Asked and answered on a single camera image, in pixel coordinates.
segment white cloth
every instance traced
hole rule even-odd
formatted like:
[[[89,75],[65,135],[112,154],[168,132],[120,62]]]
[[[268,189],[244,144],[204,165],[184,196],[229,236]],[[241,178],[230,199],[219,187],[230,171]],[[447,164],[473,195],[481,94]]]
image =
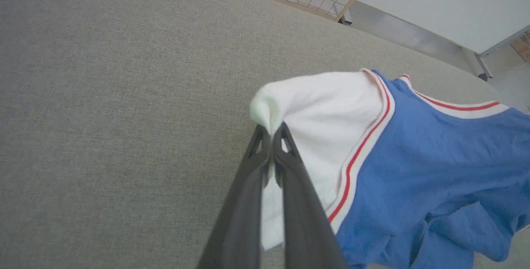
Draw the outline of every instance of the white cloth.
[[[337,200],[347,156],[382,107],[373,77],[364,71],[330,72],[263,86],[250,104],[250,113],[252,120],[271,135],[282,121],[289,126],[327,211]],[[284,240],[282,190],[273,178],[273,168],[269,176],[262,202],[261,241],[265,250]]]

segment white floor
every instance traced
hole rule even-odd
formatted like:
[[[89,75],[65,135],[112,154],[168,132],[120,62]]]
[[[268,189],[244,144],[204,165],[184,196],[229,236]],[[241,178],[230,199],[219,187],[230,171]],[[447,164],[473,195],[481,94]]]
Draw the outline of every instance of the white floor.
[[[441,60],[476,75],[458,45],[425,29],[389,16],[368,5],[354,2],[350,7],[351,27],[370,33]],[[503,103],[530,112],[530,63],[511,48],[503,47],[484,59],[493,78],[488,83],[504,98]],[[476,254],[475,269],[528,269],[530,268],[530,229],[517,233],[512,241],[510,255],[505,262],[496,263]],[[370,269],[382,268],[372,264]]]

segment gray textured surface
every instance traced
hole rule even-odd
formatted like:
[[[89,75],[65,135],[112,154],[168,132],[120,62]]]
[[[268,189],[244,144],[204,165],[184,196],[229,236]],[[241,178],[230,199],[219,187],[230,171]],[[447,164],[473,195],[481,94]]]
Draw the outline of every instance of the gray textured surface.
[[[190,268],[259,86],[379,68],[455,103],[485,82],[270,0],[0,0],[0,267]],[[265,254],[264,268],[282,263]]]

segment folded fabric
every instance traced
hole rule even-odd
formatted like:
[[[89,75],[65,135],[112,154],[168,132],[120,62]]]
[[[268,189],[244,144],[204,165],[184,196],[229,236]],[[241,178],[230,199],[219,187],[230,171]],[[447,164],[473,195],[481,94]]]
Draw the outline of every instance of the folded fabric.
[[[325,73],[264,86],[252,118],[284,120],[348,265],[471,268],[506,259],[530,224],[530,116],[445,103],[410,78]],[[282,241],[282,193],[263,193],[263,246]]]

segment blue fabric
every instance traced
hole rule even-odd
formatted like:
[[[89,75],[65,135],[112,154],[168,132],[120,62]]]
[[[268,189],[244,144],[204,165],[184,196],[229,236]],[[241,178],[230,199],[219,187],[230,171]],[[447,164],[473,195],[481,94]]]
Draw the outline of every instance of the blue fabric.
[[[402,80],[395,112],[357,177],[337,232],[351,268],[467,268],[473,252],[508,256],[530,224],[530,117],[466,120],[437,111]]]

